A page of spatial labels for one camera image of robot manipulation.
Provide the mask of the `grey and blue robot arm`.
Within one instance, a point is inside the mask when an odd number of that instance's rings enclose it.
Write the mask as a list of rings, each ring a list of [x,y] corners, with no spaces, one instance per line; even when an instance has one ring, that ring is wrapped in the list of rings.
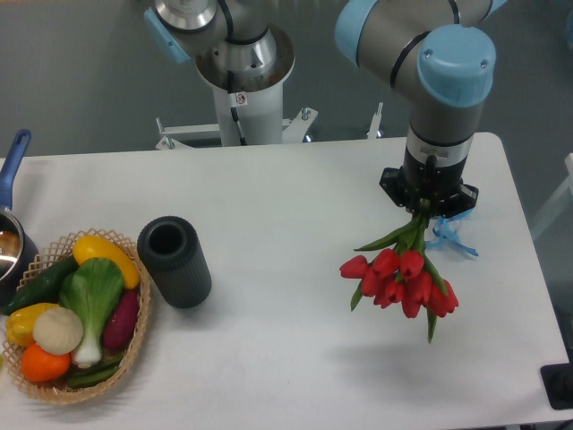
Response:
[[[403,165],[381,188],[398,206],[431,217],[472,209],[462,172],[493,83],[496,50],[478,23],[496,1],[351,1],[335,41],[411,103]],[[287,34],[263,1],[156,1],[144,20],[177,63],[193,60],[212,88],[226,146],[282,143],[283,83],[295,63]]]

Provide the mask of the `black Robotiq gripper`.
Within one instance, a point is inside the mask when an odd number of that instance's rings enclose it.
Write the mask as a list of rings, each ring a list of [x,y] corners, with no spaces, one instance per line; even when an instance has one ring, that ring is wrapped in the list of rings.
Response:
[[[462,159],[450,166],[439,166],[434,155],[420,162],[406,150],[400,168],[383,170],[380,187],[398,207],[413,214],[452,218],[473,209],[479,195],[477,187],[463,184],[465,164]]]

